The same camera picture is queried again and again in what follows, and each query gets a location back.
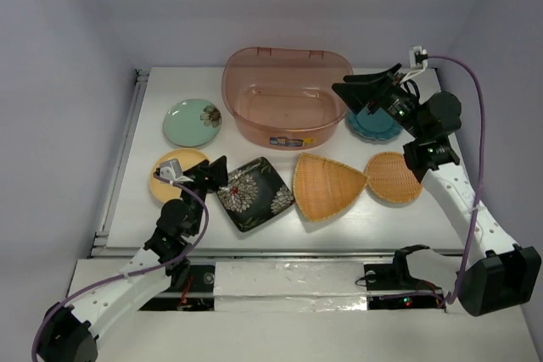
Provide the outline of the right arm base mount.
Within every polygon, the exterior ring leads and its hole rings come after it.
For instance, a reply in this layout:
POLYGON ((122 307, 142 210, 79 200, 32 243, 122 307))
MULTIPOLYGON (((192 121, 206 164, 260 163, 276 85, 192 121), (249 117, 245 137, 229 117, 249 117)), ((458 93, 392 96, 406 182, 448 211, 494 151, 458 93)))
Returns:
POLYGON ((366 264, 364 275, 355 284, 371 291, 405 291, 401 294, 370 295, 370 310, 439 309, 446 311, 445 295, 441 287, 411 275, 407 256, 429 249, 425 245, 412 245, 395 251, 388 264, 366 264))

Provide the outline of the light green floral plate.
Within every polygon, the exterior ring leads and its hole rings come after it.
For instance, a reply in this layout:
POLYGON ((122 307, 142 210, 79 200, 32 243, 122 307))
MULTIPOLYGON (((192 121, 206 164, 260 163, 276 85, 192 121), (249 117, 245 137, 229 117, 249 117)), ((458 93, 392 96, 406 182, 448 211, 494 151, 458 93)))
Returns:
POLYGON ((194 148, 210 142, 220 131, 221 111, 205 99, 186 99, 173 105, 163 121, 169 142, 194 148))

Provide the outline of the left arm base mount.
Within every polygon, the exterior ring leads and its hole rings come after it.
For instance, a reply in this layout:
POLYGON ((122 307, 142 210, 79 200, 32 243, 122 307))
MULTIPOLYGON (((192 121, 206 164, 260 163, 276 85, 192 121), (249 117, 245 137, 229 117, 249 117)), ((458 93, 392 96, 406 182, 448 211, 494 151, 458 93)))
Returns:
POLYGON ((140 311, 213 311, 215 264, 191 265, 179 288, 169 288, 150 299, 140 311))

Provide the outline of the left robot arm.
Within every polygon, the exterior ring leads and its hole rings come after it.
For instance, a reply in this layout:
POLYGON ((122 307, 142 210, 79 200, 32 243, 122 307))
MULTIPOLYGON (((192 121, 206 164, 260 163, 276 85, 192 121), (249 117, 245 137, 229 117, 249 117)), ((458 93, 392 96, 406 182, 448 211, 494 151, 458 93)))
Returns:
POLYGON ((74 292, 45 314, 31 349, 34 361, 95 361, 105 338, 150 299, 183 287, 188 255, 207 232, 205 198, 228 182, 227 158, 204 160, 175 178, 161 167, 155 180, 181 189, 165 203, 152 236, 120 271, 74 292))

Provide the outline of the teal scalloped plate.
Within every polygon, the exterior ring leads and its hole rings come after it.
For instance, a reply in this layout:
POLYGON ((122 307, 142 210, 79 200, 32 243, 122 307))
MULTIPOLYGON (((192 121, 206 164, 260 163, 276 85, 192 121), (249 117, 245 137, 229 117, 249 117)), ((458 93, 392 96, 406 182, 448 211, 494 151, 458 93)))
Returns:
POLYGON ((349 112, 347 125, 356 136, 378 142, 388 142, 400 135, 402 127, 382 109, 370 114, 367 109, 359 114, 349 112))

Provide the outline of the round woven bamboo plate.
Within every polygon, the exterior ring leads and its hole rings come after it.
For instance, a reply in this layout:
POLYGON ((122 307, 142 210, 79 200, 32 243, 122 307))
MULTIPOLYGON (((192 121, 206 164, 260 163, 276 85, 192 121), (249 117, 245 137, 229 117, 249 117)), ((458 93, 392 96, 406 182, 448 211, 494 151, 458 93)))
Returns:
POLYGON ((410 203, 418 198, 422 186, 397 152, 378 153, 365 168, 367 184, 374 194, 389 203, 410 203))

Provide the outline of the triangular woven bamboo plate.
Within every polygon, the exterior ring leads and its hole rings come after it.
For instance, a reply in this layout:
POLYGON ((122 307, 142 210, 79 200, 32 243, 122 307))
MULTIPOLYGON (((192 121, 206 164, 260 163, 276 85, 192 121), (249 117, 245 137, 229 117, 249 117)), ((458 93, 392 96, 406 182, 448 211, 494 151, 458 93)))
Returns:
POLYGON ((324 221, 346 210, 366 184, 363 172, 315 154, 302 153, 294 169, 294 199, 310 222, 324 221))

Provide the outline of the yellow round plate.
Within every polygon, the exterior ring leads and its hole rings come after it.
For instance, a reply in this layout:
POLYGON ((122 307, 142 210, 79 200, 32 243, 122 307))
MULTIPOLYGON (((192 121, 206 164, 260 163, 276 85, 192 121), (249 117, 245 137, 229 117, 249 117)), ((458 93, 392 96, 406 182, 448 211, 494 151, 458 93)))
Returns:
POLYGON ((162 162, 177 159, 183 171, 190 170, 200 162, 209 159, 204 153, 194 148, 178 148, 163 155, 154 165, 149 175, 149 189, 156 200, 161 203, 179 198, 181 190, 167 185, 154 178, 154 172, 159 168, 162 162))

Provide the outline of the black floral square plate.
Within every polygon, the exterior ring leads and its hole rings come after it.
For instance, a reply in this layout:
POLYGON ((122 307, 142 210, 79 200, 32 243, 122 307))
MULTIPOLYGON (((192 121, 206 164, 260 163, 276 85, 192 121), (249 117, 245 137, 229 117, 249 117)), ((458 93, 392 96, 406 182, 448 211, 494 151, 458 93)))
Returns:
POLYGON ((264 157, 231 171, 227 185, 216 196, 242 233, 265 224, 295 202, 289 187, 264 157))

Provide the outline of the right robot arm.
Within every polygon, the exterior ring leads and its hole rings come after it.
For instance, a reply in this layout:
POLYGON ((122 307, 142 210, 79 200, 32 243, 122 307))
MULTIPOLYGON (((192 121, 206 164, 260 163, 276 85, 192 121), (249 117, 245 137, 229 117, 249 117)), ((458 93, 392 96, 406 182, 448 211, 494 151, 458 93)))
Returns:
POLYGON ((464 241, 462 261, 452 264, 432 248, 419 244, 395 251, 392 281, 410 287, 428 281, 440 287, 444 303, 459 301, 472 316, 526 304, 540 272, 541 256, 520 246, 481 203, 481 186, 472 186, 451 146, 459 130, 462 105, 445 91, 425 102, 409 93, 399 67, 370 75, 347 75, 332 86, 353 114, 383 110, 413 136, 404 146, 407 168, 430 193, 464 241))

